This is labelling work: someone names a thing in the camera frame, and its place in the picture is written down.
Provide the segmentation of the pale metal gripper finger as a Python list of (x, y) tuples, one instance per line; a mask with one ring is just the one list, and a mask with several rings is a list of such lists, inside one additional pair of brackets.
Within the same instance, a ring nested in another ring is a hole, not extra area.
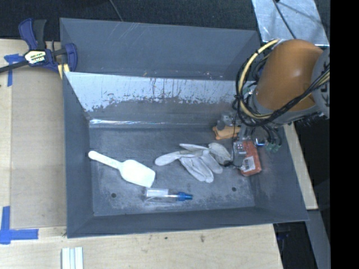
[(240, 168), (242, 166), (246, 154), (247, 152), (244, 148), (243, 142), (236, 141), (233, 143), (233, 165), (235, 167)]

